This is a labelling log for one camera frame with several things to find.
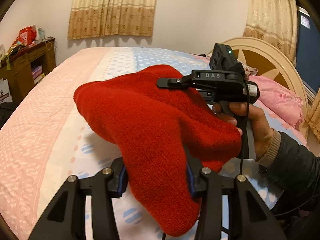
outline knit cuff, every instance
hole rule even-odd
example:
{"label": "knit cuff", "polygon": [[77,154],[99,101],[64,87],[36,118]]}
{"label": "knit cuff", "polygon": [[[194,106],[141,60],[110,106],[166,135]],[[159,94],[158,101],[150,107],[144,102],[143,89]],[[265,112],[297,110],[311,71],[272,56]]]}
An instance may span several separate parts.
{"label": "knit cuff", "polygon": [[276,159],[279,148],[280,148],[280,142],[281,142],[281,134],[275,129],[273,129],[273,131],[274,133],[273,133],[272,141],[266,154],[260,160],[258,160],[258,164],[266,167],[267,169],[271,167],[274,160]]}

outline wooden desk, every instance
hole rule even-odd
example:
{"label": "wooden desk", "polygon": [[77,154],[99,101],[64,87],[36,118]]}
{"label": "wooden desk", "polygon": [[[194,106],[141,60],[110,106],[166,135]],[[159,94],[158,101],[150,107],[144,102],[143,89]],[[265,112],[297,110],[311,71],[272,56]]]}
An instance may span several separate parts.
{"label": "wooden desk", "polygon": [[10,57],[10,70],[3,64],[0,79],[8,80],[14,103],[19,104],[35,87],[32,68],[42,65],[42,72],[47,75],[56,67],[54,39],[41,42],[31,48],[25,48]]}

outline white wall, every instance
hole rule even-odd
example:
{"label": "white wall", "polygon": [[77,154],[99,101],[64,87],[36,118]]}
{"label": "white wall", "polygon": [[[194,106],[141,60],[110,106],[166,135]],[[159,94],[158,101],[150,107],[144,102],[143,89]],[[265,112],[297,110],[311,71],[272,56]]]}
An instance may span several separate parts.
{"label": "white wall", "polygon": [[153,37],[110,36],[67,40],[72,0],[16,0],[0,22],[8,49],[20,29],[39,25],[57,41],[57,64],[95,46],[152,47],[208,53],[215,42],[242,36],[249,0],[157,0]]}

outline beige curtain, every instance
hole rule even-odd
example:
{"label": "beige curtain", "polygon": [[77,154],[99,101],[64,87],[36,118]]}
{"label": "beige curtain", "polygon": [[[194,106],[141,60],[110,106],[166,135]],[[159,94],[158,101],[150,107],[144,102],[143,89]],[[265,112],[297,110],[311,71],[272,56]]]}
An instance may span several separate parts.
{"label": "beige curtain", "polygon": [[272,44],[296,65],[297,32],[296,0],[250,0],[243,36]]}
{"label": "beige curtain", "polygon": [[311,109],[309,110],[306,121],[320,142],[320,89]]}
{"label": "beige curtain", "polygon": [[156,0],[73,0],[68,40],[152,36]]}

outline cream headboard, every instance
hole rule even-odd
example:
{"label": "cream headboard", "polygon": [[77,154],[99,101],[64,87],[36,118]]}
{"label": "cream headboard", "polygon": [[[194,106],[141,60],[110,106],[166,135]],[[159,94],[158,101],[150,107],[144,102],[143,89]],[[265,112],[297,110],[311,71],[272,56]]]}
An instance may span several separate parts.
{"label": "cream headboard", "polygon": [[[289,59],[271,44],[251,37],[240,37],[225,41],[236,57],[250,67],[258,69],[258,75],[273,79],[296,93],[303,100],[302,113],[308,114],[308,99],[302,80]],[[308,137],[306,122],[300,126],[300,132]]]}

